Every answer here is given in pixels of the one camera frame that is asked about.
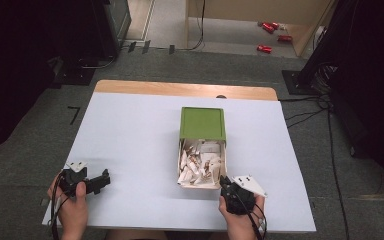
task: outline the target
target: red object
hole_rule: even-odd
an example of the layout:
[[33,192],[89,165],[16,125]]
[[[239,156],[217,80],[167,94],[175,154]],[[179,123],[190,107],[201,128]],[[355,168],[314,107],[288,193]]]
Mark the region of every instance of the red object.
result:
[[263,23],[263,29],[272,34],[274,32],[274,28],[270,23]]
[[260,52],[265,52],[265,53],[271,53],[271,47],[269,46],[264,46],[264,45],[258,45],[257,47],[257,51],[260,51]]
[[270,23],[270,25],[275,29],[279,29],[279,23]]
[[279,35],[278,38],[277,38],[277,41],[291,42],[292,41],[292,36],[289,36],[289,35]]

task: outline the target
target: hand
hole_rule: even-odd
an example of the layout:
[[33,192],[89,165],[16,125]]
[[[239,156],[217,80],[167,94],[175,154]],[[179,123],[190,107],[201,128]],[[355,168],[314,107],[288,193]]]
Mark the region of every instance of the hand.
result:
[[[48,196],[52,199],[52,190],[55,186],[54,181],[48,189]],[[61,203],[67,199],[67,196],[62,192],[61,188],[57,187],[56,199],[61,196]],[[88,209],[86,204],[86,184],[80,182],[76,187],[76,199],[68,199],[61,206],[58,213],[58,218],[63,227],[62,240],[78,240],[82,238],[83,232],[86,229],[88,219]]]
[[[254,195],[255,203],[264,211],[265,198],[259,195]],[[252,228],[251,220],[248,215],[236,215],[227,211],[226,200],[223,196],[219,198],[219,211],[223,215],[227,223],[227,234],[230,240],[255,240],[256,236]],[[254,214],[251,214],[257,227],[260,227],[259,218],[263,218],[261,211],[254,207]]]

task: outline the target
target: open box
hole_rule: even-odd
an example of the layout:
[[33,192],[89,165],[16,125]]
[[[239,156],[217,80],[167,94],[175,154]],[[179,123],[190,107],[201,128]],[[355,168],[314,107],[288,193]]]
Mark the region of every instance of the open box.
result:
[[184,188],[220,189],[227,175],[223,109],[182,108],[177,173]]

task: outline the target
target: green lid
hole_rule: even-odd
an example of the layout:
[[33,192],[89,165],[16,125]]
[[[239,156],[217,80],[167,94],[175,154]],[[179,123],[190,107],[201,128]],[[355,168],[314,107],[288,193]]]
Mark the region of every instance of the green lid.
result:
[[183,107],[180,138],[226,141],[223,109]]

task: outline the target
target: desk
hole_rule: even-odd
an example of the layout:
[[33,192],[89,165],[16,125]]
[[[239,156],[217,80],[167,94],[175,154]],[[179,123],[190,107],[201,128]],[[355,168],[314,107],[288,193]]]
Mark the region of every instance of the desk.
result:
[[[183,91],[205,97],[165,96]],[[267,101],[245,100],[246,92]],[[67,159],[88,162],[91,178],[105,168],[110,173],[111,184],[87,197],[88,226],[226,230],[218,211],[219,190],[184,189],[176,183],[181,107],[194,106],[224,109],[228,175],[251,174],[268,192],[268,231],[315,231],[282,108],[275,100],[269,88],[98,82]],[[188,213],[197,217],[185,217]],[[48,208],[43,224],[49,218]]]
[[[328,20],[335,0],[209,0],[204,18],[285,23],[297,56],[301,56],[319,26]],[[189,17],[202,16],[204,0],[186,0],[185,46]]]

